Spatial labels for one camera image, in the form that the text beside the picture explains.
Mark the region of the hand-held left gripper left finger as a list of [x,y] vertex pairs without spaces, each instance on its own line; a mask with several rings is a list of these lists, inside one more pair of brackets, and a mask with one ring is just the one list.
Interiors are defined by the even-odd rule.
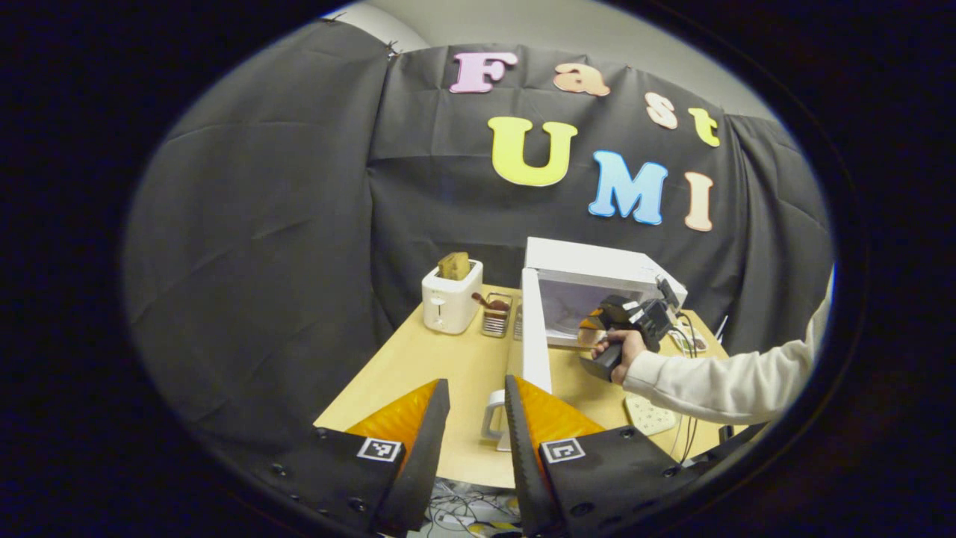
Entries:
[[269,485],[348,537],[419,531],[441,455],[450,388],[428,382],[344,431],[314,427],[269,460]]

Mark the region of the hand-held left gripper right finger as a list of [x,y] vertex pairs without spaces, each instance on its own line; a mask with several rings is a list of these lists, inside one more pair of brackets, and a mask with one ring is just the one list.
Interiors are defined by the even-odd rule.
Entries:
[[505,396],[529,537],[649,537],[700,479],[634,426],[601,427],[519,376]]

